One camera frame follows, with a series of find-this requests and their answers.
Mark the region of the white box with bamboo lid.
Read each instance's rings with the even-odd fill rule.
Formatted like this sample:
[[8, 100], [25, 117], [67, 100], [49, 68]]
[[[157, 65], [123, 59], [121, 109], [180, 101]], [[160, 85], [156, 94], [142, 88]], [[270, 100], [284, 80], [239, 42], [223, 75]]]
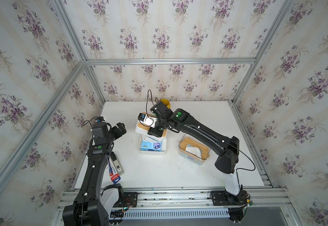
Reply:
[[139, 123], [139, 121], [137, 122], [137, 125], [136, 125], [136, 128], [135, 128], [135, 131], [138, 133], [138, 134], [141, 134], [141, 135], [145, 135], [145, 136], [149, 136], [150, 138], [152, 139], [156, 139], [156, 140], [163, 140], [165, 137], [167, 137], [167, 130], [164, 131], [162, 137], [155, 137], [155, 136], [151, 136], [151, 135], [148, 135], [148, 131], [151, 127], [145, 127], [144, 125], [142, 125], [141, 123]]

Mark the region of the clear plastic tissue box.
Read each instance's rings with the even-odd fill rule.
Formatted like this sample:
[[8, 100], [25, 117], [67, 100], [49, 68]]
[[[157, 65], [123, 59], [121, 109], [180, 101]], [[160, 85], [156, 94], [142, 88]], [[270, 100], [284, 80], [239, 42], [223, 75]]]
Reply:
[[196, 165], [201, 166], [210, 158], [211, 149], [193, 136], [184, 135], [178, 147], [179, 156]]

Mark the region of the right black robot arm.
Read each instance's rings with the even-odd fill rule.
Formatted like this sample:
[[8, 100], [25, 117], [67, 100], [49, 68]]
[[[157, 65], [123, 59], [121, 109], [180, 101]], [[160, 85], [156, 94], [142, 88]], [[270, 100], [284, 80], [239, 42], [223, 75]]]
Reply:
[[158, 137], [164, 130], [189, 135], [207, 146], [216, 155], [215, 169], [224, 174], [225, 191], [230, 196], [244, 194], [238, 172], [255, 171], [252, 158], [240, 149], [239, 138], [229, 137], [232, 122], [223, 113], [217, 102], [178, 102], [168, 108], [162, 101], [145, 108], [146, 113], [154, 116], [155, 127], [149, 134]]

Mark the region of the bamboo tissue box lid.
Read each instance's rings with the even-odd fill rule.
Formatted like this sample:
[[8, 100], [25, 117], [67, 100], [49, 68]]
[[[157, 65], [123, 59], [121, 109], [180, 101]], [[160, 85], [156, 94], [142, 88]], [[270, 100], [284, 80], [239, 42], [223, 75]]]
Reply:
[[195, 160], [205, 161], [210, 157], [209, 147], [189, 137], [184, 137], [180, 141], [179, 149], [180, 153]]

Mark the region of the white plastic tray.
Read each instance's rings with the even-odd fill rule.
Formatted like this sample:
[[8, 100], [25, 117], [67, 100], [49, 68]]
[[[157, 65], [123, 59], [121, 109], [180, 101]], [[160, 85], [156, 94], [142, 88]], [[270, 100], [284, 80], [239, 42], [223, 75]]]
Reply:
[[166, 155], [167, 138], [159, 141], [149, 136], [141, 135], [138, 150], [141, 154], [146, 155]]

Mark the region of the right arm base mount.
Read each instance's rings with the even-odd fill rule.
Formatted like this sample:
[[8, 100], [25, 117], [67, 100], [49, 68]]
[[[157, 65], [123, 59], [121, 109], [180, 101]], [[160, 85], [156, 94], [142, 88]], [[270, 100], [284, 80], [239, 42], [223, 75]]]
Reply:
[[228, 206], [229, 219], [233, 223], [241, 223], [250, 205], [251, 195], [243, 189], [238, 195], [232, 195], [226, 190], [211, 191], [210, 199], [214, 206]]

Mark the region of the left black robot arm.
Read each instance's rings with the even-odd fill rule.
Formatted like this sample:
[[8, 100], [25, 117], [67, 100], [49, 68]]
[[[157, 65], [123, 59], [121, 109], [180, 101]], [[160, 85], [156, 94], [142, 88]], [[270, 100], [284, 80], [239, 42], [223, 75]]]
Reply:
[[119, 122], [111, 126], [99, 117], [91, 131], [83, 183], [73, 204], [66, 206], [62, 213], [65, 226], [108, 226], [112, 208], [123, 197], [120, 184], [109, 185], [103, 192], [101, 184], [114, 142], [127, 132], [125, 125]]

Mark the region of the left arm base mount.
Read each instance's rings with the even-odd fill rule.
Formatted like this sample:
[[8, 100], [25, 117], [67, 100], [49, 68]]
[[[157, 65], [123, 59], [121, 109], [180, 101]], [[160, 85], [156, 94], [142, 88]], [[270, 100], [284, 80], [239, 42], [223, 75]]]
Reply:
[[124, 214], [137, 207], [138, 192], [124, 192], [120, 184], [106, 186], [100, 194], [100, 202], [109, 216], [109, 225], [118, 226]]

